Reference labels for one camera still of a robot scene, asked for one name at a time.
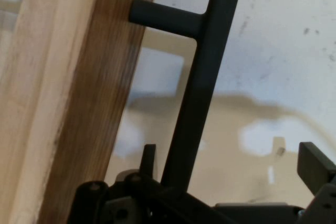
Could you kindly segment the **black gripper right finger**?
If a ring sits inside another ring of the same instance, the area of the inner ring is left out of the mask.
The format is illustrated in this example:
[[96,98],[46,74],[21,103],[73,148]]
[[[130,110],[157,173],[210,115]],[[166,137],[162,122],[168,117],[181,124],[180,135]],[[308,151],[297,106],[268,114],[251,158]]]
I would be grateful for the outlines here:
[[312,142],[301,142],[297,173],[314,196],[297,223],[335,223],[335,164]]

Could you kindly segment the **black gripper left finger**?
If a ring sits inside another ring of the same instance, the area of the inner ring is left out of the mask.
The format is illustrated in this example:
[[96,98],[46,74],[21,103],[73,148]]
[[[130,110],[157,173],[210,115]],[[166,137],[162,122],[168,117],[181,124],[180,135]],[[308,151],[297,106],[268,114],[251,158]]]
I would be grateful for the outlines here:
[[153,179],[154,144],[144,147],[140,168],[112,186],[86,182],[75,193],[67,223],[231,223],[186,192]]

